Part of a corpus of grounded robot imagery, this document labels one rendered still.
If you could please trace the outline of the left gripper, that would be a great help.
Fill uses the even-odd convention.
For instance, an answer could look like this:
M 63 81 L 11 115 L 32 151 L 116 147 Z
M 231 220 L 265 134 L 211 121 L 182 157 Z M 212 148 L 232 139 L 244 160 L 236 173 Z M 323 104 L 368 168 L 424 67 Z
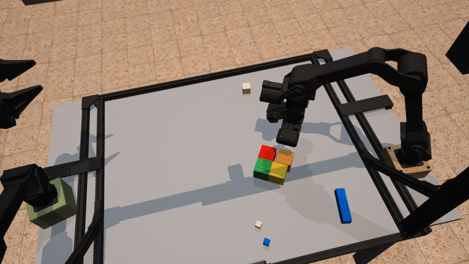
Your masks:
M 0 59 L 0 83 L 6 78 L 9 81 L 13 80 L 34 65 L 36 65 L 34 60 Z M 15 92 L 0 91 L 0 129 L 15 127 L 15 118 L 19 118 L 23 110 L 42 90 L 41 85 L 36 85 Z

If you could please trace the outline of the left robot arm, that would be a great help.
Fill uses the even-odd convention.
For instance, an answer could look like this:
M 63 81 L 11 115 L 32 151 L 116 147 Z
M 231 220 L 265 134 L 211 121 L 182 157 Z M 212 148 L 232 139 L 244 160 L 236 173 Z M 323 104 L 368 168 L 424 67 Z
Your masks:
M 0 264 L 7 246 L 4 236 L 16 216 L 22 202 L 33 206 L 34 212 L 58 202 L 58 193 L 54 184 L 42 167 L 36 164 L 7 169 L 3 171 L 0 181 L 4 190 L 0 194 Z

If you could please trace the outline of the red cube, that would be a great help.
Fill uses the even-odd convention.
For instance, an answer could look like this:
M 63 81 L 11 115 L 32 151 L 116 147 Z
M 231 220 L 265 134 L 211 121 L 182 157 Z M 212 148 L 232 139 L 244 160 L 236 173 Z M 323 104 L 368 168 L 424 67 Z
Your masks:
M 276 157 L 276 150 L 276 148 L 262 145 L 258 157 L 265 160 L 274 161 Z

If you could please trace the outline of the small blue cube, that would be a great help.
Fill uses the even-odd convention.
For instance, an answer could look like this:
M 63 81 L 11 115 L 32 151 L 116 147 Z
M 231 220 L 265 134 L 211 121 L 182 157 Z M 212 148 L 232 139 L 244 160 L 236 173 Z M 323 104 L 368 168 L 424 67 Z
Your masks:
M 269 246 L 270 241 L 271 241 L 270 239 L 265 238 L 264 242 L 263 242 L 263 245 Z

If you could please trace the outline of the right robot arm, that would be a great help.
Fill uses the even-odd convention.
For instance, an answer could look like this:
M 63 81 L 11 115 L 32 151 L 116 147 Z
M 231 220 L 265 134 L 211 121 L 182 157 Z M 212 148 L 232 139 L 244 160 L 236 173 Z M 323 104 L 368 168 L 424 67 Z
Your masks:
M 385 61 L 397 62 L 398 70 Z M 394 153 L 402 168 L 423 166 L 423 161 L 432 159 L 432 149 L 424 121 L 422 126 L 422 94 L 428 71 L 426 56 L 420 52 L 372 47 L 323 65 L 297 65 L 285 75 L 283 83 L 263 81 L 260 101 L 269 103 L 266 119 L 287 122 L 286 105 L 292 111 L 302 111 L 307 100 L 315 100 L 315 92 L 322 85 L 368 73 L 399 87 L 405 96 L 406 122 L 400 122 L 402 148 L 394 149 Z

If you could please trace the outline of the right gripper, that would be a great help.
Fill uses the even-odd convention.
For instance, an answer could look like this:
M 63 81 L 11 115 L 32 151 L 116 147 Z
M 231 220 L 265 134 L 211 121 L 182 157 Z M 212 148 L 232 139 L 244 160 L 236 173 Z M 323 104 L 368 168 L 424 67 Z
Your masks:
M 287 122 L 282 122 L 278 131 L 276 142 L 279 144 L 296 147 L 299 140 L 299 133 L 304 120 L 306 107 L 302 111 L 292 111 L 285 106 L 284 111 L 287 113 Z

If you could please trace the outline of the blue rectangular bar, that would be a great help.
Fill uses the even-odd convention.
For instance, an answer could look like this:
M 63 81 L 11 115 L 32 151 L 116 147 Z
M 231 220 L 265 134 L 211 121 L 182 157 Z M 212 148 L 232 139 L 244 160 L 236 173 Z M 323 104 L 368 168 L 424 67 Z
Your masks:
M 347 197 L 344 188 L 336 188 L 336 202 L 338 205 L 340 220 L 342 224 L 350 224 L 352 222 L 350 208 L 348 206 Z

